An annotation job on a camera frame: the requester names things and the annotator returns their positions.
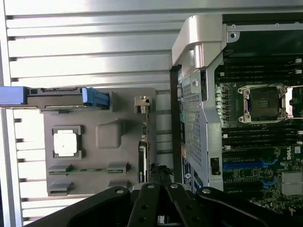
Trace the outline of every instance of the motherboard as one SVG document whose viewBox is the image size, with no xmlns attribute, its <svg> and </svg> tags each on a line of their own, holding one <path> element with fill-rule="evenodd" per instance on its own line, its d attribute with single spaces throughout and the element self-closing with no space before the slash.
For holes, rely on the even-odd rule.
<svg viewBox="0 0 303 227">
<path fill-rule="evenodd" d="M 302 56 L 225 58 L 215 71 L 224 191 L 303 212 Z"/>
</svg>

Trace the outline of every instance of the white label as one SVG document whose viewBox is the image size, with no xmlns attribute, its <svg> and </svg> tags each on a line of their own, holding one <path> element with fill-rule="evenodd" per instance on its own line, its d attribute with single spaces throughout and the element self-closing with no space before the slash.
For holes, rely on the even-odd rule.
<svg viewBox="0 0 303 227">
<path fill-rule="evenodd" d="M 295 147 L 294 148 L 294 153 L 295 154 L 300 154 L 301 153 L 301 147 Z"/>
</svg>

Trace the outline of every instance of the cpu socket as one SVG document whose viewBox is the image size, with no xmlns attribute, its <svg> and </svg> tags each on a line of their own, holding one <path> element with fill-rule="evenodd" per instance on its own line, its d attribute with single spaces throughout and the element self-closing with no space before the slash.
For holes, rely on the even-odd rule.
<svg viewBox="0 0 303 227">
<path fill-rule="evenodd" d="M 276 123 L 287 118 L 283 84 L 247 85 L 238 89 L 243 95 L 243 116 L 239 122 L 246 124 Z"/>
</svg>

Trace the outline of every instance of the black mechanical arm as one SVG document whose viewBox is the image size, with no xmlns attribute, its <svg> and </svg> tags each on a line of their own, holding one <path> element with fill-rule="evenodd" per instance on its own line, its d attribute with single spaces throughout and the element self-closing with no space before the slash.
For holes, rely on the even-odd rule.
<svg viewBox="0 0 303 227">
<path fill-rule="evenodd" d="M 279 227 L 302 226 L 211 187 L 196 194 L 178 183 L 141 183 L 130 191 L 113 187 L 27 227 Z"/>
</svg>

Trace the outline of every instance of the ribbed metal panel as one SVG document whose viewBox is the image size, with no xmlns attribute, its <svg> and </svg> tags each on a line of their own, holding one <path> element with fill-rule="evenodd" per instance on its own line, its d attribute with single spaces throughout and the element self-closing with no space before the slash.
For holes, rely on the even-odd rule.
<svg viewBox="0 0 303 227">
<path fill-rule="evenodd" d="M 2 16 L 9 16 L 0 20 L 4 85 L 153 87 L 157 90 L 158 161 L 169 167 L 173 167 L 170 54 L 184 20 L 205 12 L 252 12 L 252 8 L 254 12 L 269 12 L 290 7 L 300 12 L 303 8 L 303 1 L 298 0 L 4 3 L 5 7 L 0 6 L 1 13 L 5 11 Z M 21 226 L 23 221 L 28 224 L 86 197 L 47 197 L 43 116 L 38 111 L 2 111 L 1 116 L 5 152 L 1 168 L 8 174 L 1 183 L 10 198 L 14 195 L 13 201 L 7 196 L 3 200 L 6 227 Z"/>
</svg>

